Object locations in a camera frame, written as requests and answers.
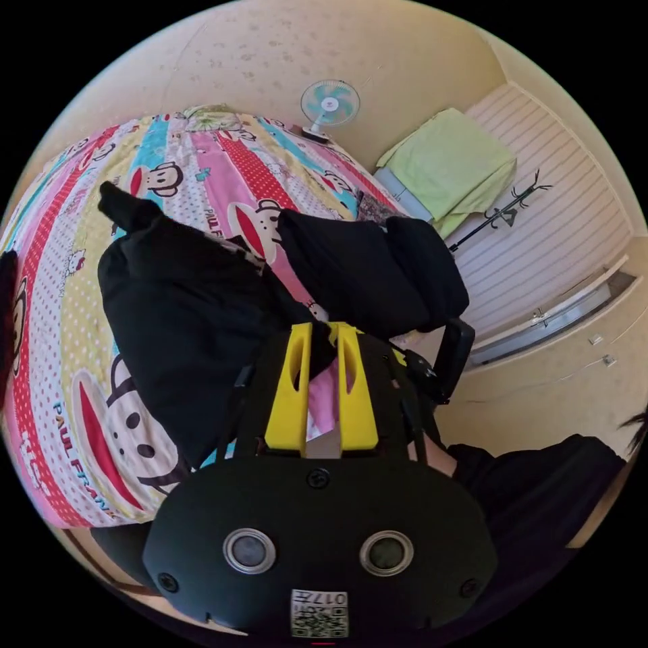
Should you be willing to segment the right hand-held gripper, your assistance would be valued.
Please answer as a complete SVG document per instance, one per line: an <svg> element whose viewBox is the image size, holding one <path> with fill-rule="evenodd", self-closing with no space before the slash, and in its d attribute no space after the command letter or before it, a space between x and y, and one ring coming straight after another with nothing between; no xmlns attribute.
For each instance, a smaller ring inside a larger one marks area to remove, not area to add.
<svg viewBox="0 0 648 648"><path fill-rule="evenodd" d="M426 396L435 406L447 404L446 373L443 367L430 364L412 350L392 347L391 351L420 394Z"/></svg>

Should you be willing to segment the person's right hand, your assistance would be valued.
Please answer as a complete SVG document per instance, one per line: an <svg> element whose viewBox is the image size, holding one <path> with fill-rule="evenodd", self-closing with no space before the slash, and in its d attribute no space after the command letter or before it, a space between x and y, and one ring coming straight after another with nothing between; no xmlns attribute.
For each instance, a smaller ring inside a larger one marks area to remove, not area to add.
<svg viewBox="0 0 648 648"><path fill-rule="evenodd" d="M452 478L457 468L457 461L429 437L425 437L427 464L439 473Z"/></svg>

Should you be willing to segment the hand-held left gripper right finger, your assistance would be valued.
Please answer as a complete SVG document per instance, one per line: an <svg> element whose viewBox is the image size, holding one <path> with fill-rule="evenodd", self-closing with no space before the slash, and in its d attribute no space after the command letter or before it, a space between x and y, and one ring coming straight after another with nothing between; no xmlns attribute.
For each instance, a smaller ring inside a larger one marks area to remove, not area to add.
<svg viewBox="0 0 648 648"><path fill-rule="evenodd" d="M340 449L372 452L378 444L378 430L358 333L349 325L337 327L337 359Z"/></svg>

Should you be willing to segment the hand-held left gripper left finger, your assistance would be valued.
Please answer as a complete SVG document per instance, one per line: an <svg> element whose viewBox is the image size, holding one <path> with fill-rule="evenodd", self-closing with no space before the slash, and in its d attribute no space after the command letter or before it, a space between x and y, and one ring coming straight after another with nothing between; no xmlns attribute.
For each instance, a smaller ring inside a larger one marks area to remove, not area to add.
<svg viewBox="0 0 648 648"><path fill-rule="evenodd" d="M292 327L265 432L270 452L303 452L308 422L312 325Z"/></svg>

